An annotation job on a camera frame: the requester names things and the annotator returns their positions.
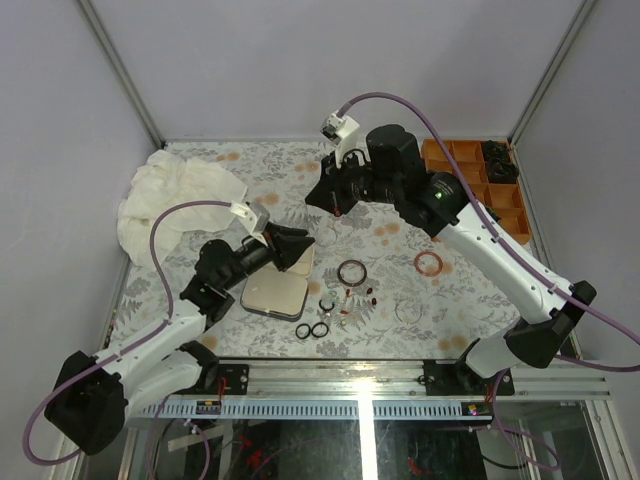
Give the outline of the cream navy jewelry box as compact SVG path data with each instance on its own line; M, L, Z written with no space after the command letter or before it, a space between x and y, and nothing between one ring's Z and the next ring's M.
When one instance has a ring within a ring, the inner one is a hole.
M311 246L286 271L279 271L273 263L269 263L251 274L241 296L242 308L289 322L299 320L309 292L308 278L313 268L314 254L315 248ZM252 292L251 287L257 287L257 290Z

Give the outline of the orange bangle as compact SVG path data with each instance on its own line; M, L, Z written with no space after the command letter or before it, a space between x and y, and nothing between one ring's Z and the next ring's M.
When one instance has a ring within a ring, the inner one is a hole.
M420 275L430 278L438 276L444 268L442 258L433 251L418 253L414 258L413 264Z

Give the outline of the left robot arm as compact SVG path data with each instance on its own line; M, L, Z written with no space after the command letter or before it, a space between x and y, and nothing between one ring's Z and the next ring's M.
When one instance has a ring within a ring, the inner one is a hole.
M130 417L175 392L212 392L218 359L197 337L219 322L235 300L229 291L267 265L286 271L314 245L304 229L267 223L263 240L237 249L221 239L205 243L195 274L169 320L160 320L93 355L77 351L63 363L44 416L81 452L95 455Z

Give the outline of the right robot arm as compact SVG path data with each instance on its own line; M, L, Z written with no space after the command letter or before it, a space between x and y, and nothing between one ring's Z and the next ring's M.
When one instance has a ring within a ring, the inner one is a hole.
M533 258L464 190L461 179L426 168L415 136L403 127L371 130L364 156L356 149L358 130L322 127L335 150L322 159L306 204L335 216L359 201L391 204L405 222L452 246L507 296L519 317L459 358L455 378L463 392L482 392L498 372L520 363L547 367L595 299L595 288L587 281L571 283Z

